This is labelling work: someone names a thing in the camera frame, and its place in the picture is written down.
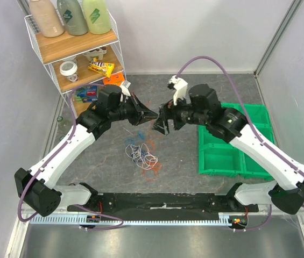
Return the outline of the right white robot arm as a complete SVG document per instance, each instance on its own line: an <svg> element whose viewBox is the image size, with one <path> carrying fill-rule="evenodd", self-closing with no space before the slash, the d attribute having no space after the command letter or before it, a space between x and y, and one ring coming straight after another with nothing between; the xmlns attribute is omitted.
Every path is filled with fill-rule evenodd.
<svg viewBox="0 0 304 258"><path fill-rule="evenodd" d="M170 82L173 98L159 108L153 128L169 134L168 121L174 129L186 124L204 126L216 138L239 149L264 168L273 178L259 184L235 184L227 194L231 211L244 206L271 204L288 214L297 214L304 206L304 164L282 152L263 136L246 115L234 108L222 107L216 91L207 84L187 88L186 82Z"/></svg>

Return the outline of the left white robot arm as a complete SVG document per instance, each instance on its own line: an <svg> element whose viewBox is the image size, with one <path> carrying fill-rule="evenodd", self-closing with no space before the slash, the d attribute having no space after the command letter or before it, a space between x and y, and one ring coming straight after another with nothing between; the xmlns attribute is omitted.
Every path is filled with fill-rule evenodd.
<svg viewBox="0 0 304 258"><path fill-rule="evenodd" d="M157 114L147 108L125 87L105 86L78 117L68 134L41 161L29 170L15 173L20 203L26 203L43 217L58 207L80 205L85 211L97 207L96 191L85 183L57 186L56 183L68 166L115 121L127 120L137 126L154 120Z"/></svg>

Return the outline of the top orange snack box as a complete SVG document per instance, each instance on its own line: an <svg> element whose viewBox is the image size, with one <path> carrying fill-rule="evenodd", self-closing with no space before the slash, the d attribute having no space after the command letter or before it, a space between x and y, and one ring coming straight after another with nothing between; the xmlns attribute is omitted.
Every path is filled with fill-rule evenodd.
<svg viewBox="0 0 304 258"><path fill-rule="evenodd" d="M125 77L122 72L111 74L110 77L105 77L103 79L104 85L120 86L123 82L125 82Z"/></svg>

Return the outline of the yellow candy bag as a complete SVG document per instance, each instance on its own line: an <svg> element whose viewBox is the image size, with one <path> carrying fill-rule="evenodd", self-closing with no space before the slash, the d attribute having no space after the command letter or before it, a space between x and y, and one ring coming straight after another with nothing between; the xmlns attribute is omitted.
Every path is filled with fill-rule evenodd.
<svg viewBox="0 0 304 258"><path fill-rule="evenodd" d="M114 63L101 62L97 57L94 57L88 65L89 70L95 71L107 78L111 77L114 68Z"/></svg>

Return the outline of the blue snack package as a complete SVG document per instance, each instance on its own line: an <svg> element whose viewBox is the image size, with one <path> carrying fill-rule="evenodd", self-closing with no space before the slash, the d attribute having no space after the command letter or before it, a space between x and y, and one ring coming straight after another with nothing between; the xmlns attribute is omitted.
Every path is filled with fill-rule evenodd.
<svg viewBox="0 0 304 258"><path fill-rule="evenodd" d="M80 87L75 91L75 100L78 103L90 103L97 100L99 85L88 85Z"/></svg>

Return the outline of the green compartment bin tray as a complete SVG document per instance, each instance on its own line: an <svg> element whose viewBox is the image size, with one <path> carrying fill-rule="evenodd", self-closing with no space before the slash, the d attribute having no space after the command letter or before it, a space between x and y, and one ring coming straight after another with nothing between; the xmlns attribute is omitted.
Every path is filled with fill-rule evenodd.
<svg viewBox="0 0 304 258"><path fill-rule="evenodd" d="M244 105L252 122L270 142L275 143L272 125L264 105ZM272 180L272 176L239 149L212 136L204 126L199 133L199 174Z"/></svg>

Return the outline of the chobani yogurt pack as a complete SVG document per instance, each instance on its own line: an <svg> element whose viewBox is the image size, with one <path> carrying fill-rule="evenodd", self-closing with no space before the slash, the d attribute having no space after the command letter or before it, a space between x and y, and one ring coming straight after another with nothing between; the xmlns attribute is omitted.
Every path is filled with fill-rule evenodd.
<svg viewBox="0 0 304 258"><path fill-rule="evenodd" d="M100 47L96 49L92 49L90 51L87 51L83 53L82 55L87 58L88 61L92 61L94 58L97 58L99 61L101 61L104 57L104 54L107 53L106 47Z"/></svg>

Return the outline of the white lidded paper cup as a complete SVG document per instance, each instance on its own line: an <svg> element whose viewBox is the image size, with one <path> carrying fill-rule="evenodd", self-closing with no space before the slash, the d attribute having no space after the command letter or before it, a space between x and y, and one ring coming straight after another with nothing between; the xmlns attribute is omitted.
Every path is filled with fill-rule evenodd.
<svg viewBox="0 0 304 258"><path fill-rule="evenodd" d="M70 82L76 82L79 78L77 74L77 64L73 61L65 61L60 65L60 74Z"/></svg>

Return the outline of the light green bottle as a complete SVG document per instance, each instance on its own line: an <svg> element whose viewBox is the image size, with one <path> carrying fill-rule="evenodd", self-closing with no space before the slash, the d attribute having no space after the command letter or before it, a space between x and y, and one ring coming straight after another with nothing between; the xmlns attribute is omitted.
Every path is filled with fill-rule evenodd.
<svg viewBox="0 0 304 258"><path fill-rule="evenodd" d="M105 0L83 0L82 8L90 33L100 35L111 30L111 21Z"/></svg>

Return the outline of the grey green bottle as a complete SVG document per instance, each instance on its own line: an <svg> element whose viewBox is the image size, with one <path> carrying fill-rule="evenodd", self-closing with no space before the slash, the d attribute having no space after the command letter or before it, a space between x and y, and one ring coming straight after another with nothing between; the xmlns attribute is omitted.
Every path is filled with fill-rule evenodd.
<svg viewBox="0 0 304 258"><path fill-rule="evenodd" d="M88 32L80 3L77 0L57 0L59 14L70 35L80 36Z"/></svg>

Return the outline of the beige bottle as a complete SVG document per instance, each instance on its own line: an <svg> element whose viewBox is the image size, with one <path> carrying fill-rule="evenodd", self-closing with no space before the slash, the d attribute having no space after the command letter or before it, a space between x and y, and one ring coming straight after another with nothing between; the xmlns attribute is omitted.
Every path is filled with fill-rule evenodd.
<svg viewBox="0 0 304 258"><path fill-rule="evenodd" d="M51 1L29 1L29 8L43 36L54 38L64 33L59 16Z"/></svg>

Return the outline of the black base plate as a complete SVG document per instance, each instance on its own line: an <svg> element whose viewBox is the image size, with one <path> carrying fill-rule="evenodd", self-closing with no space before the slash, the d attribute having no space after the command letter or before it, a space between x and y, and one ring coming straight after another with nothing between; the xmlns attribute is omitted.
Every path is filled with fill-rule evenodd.
<svg viewBox="0 0 304 258"><path fill-rule="evenodd" d="M127 209L183 209L214 212L258 212L258 205L244 206L230 196L214 193L98 193L83 207L99 212Z"/></svg>

